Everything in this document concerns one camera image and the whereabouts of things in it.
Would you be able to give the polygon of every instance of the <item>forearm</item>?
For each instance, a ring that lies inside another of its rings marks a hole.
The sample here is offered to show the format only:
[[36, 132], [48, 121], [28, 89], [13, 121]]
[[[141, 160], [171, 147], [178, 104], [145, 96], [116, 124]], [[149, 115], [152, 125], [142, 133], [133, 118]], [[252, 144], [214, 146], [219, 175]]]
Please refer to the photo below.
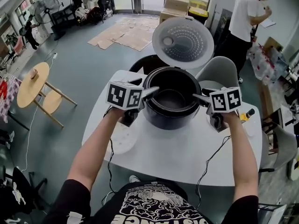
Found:
[[256, 158], [243, 129], [239, 117], [234, 116], [229, 122], [233, 144], [233, 172], [235, 186], [251, 184], [258, 186]]
[[258, 24], [262, 23], [268, 17], [269, 17], [268, 14], [264, 14], [264, 15], [259, 16], [259, 17], [254, 17], [250, 20], [250, 23], [251, 23], [252, 26], [255, 26], [255, 25], [258, 25]]
[[103, 118], [77, 153], [67, 179], [75, 179], [92, 189], [118, 119], [119, 115], [113, 111]]

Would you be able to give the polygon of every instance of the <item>door frame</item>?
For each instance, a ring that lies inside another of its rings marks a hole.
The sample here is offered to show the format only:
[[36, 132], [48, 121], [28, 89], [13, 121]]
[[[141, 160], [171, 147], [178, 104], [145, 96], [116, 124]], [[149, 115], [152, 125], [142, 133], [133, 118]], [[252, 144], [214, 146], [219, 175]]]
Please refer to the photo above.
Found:
[[146, 15], [159, 16], [161, 12], [161, 11], [143, 9], [143, 0], [131, 0], [131, 8], [128, 9], [115, 9], [114, 0], [111, 0], [111, 5], [114, 14], [146, 14]]

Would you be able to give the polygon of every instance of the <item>bottle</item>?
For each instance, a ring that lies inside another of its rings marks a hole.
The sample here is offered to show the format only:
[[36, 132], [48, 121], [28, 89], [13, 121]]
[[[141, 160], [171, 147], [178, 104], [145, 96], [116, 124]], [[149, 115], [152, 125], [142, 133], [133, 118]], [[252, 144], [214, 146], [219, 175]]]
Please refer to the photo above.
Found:
[[256, 112], [254, 109], [249, 110], [247, 113], [243, 113], [240, 115], [240, 120], [243, 123], [249, 120], [249, 118], [254, 115]]

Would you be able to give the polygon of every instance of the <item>floor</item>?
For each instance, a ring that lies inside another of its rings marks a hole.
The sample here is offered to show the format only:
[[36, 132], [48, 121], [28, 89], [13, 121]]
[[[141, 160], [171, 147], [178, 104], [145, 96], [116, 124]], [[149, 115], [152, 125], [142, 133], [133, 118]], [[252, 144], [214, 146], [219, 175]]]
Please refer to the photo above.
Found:
[[[140, 58], [154, 54], [151, 44], [141, 52], [116, 43], [107, 50], [101, 50], [87, 44], [91, 38], [113, 25], [121, 17], [123, 15], [114, 15], [104, 24], [99, 23], [96, 26], [73, 27], [58, 42], [53, 41], [53, 38], [50, 37], [33, 54], [19, 75], [22, 80], [34, 65], [45, 61], [50, 52], [51, 54], [57, 52], [58, 55], [50, 70], [48, 81], [78, 103], [78, 106], [74, 107], [73, 104], [64, 100], [54, 113], [54, 116], [64, 124], [63, 129], [53, 123], [40, 110], [37, 111], [32, 124], [27, 156], [28, 168], [24, 174], [28, 176], [29, 171], [35, 171], [36, 182], [44, 177], [48, 179], [48, 184], [40, 192], [48, 203], [55, 201], [68, 175], [72, 160], [81, 148], [89, 115], [107, 81], [117, 70], [128, 70]], [[198, 70], [191, 70], [190, 72], [196, 74]], [[256, 105], [261, 113], [261, 104], [258, 94], [256, 94], [257, 82], [252, 79], [252, 74], [253, 70], [250, 64], [245, 64], [241, 72], [244, 79], [244, 84], [241, 86], [243, 98], [245, 102]], [[31, 105], [28, 108], [20, 109], [15, 100], [11, 110], [15, 112], [18, 119], [30, 126], [36, 107]], [[13, 164], [20, 169], [25, 169], [27, 130], [12, 120], [9, 120], [6, 126], [0, 123], [0, 127], [9, 131], [15, 130], [16, 136], [10, 154]], [[7, 157], [9, 158], [7, 158], [6, 163], [12, 167], [12, 163], [9, 161], [10, 155], [7, 154]], [[153, 178], [114, 165], [111, 166], [114, 189], [120, 189], [128, 182], [128, 178], [132, 174], [137, 175], [142, 180]], [[92, 191], [90, 203], [92, 214], [101, 207], [102, 198], [110, 191], [108, 177], [107, 162], [104, 162]], [[195, 186], [185, 183], [179, 183], [179, 185], [187, 192], [189, 202], [196, 205], [198, 198], [194, 194]], [[202, 186], [201, 193], [200, 211], [213, 223], [221, 223], [232, 203], [234, 188]], [[29, 224], [37, 224], [41, 222], [45, 214], [35, 210], [30, 216], [22, 214], [18, 216]]]

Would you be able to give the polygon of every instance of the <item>standing fan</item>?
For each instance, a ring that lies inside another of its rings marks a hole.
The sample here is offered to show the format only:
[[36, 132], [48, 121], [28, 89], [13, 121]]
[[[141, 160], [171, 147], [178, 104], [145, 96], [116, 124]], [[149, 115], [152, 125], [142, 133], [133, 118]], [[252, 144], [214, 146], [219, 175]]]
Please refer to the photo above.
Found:
[[42, 0], [38, 1], [34, 16], [36, 21], [40, 24], [46, 24], [50, 21], [55, 24], [51, 14], [54, 14], [59, 11], [59, 2], [58, 0]]

